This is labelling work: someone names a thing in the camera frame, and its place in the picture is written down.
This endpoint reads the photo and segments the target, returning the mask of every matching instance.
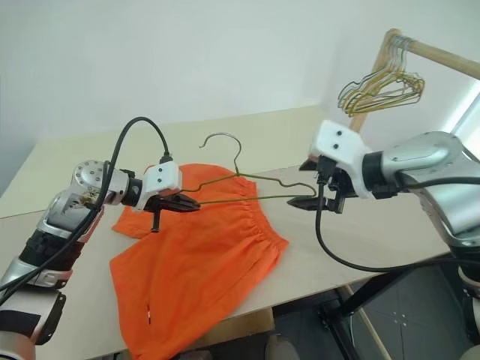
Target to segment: wooden table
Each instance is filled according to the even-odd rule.
[[[55,162],[48,161],[50,155],[56,156],[52,152],[43,152],[44,166],[60,173],[61,169],[54,169]],[[63,164],[68,164],[62,170],[69,173],[75,162],[65,160]],[[34,174],[28,169],[22,170],[24,174]],[[299,172],[297,166],[262,174],[281,177],[285,182],[315,182],[312,172]],[[258,188],[260,194],[288,193],[270,181],[260,181]],[[28,199],[20,196],[21,193],[16,194],[23,200]],[[322,252],[315,236],[313,212],[288,206],[285,199],[264,200],[261,206],[273,228],[288,239],[290,245],[280,264],[235,310],[233,317],[371,276],[338,264]],[[37,348],[38,360],[88,359],[125,348],[108,266],[110,259],[135,242],[111,230],[121,211],[121,206],[109,207],[105,211],[82,256],[76,261],[73,277],[64,289],[67,304],[63,317],[53,339]],[[40,216],[41,211],[36,211],[0,219],[0,272],[23,249]],[[420,209],[419,201],[410,194],[377,201],[349,199],[344,214],[325,214],[322,222],[324,239],[336,254],[368,266],[400,265],[448,250]]]

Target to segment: orange shorts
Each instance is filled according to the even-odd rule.
[[[181,166],[185,188],[228,176],[206,164]],[[209,184],[197,201],[255,197],[245,178]],[[257,200],[163,211],[160,232],[152,214],[126,208],[113,227],[141,240],[110,262],[121,333],[135,359],[170,359],[223,320],[274,268],[288,242],[270,227]]]

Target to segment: white wall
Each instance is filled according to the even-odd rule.
[[[387,29],[478,60],[479,11],[476,0],[0,0],[0,194],[36,139],[138,115],[321,102],[346,121],[337,93],[371,69]],[[473,84],[414,55],[408,68],[427,80],[424,99],[370,115],[374,148],[441,128]]]

